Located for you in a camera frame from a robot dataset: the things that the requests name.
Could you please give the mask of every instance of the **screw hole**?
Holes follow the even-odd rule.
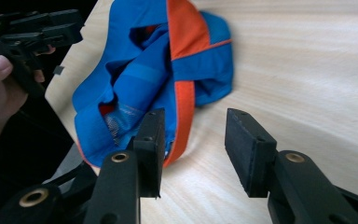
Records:
[[[127,153],[118,153],[112,156],[112,161],[114,162],[124,162],[126,161],[130,156]]]
[[[263,137],[257,136],[257,141],[259,141],[259,142],[265,142],[266,139],[264,139]]]
[[[144,137],[144,140],[150,142],[150,141],[153,141],[153,137]]]
[[[28,192],[19,201],[21,207],[32,207],[39,203],[42,203],[48,197],[47,189],[34,189]]]

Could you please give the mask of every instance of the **blue garment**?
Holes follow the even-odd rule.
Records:
[[[222,19],[207,12],[201,15],[211,44],[229,39]],[[230,93],[231,44],[172,61],[167,18],[166,1],[112,4],[103,57],[73,96],[78,141],[88,163],[101,166],[107,154],[125,149],[145,113],[156,108],[165,108],[168,154],[176,129],[175,81],[195,80],[196,105]],[[102,115],[99,106],[109,104],[114,110]]]

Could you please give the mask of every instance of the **orange stripe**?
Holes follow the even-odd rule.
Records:
[[[77,149],[78,149],[78,151],[79,151],[79,153],[80,153],[80,156],[83,158],[83,161],[84,161],[86,164],[88,164],[89,166],[91,166],[91,167],[98,167],[98,166],[95,166],[95,165],[91,164],[91,162],[89,162],[89,161],[87,160],[86,156],[85,156],[84,153],[83,153],[83,149],[81,149],[81,145],[80,145],[80,142],[79,142],[78,139],[77,139],[77,141],[75,141],[75,143],[76,143]]]
[[[187,0],[167,0],[172,60],[210,47],[205,19]]]
[[[170,163],[176,161],[185,152],[194,115],[194,81],[176,81],[175,95],[177,118],[175,141],[173,142],[168,158],[164,161],[164,167],[167,167]]]

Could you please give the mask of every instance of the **wooden table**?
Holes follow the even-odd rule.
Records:
[[[101,58],[112,0],[100,0],[46,97],[76,139],[71,97]],[[143,223],[271,223],[249,199],[224,147],[227,108],[253,115],[278,149],[310,156],[358,194],[358,1],[195,0],[226,18],[234,90],[196,111],[186,154],[163,171],[161,199],[142,200]]]

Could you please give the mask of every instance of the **human hand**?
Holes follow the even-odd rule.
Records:
[[[27,99],[27,93],[10,76],[12,70],[10,61],[0,56],[0,122],[6,122]],[[37,82],[43,82],[42,71],[35,71],[34,78]]]

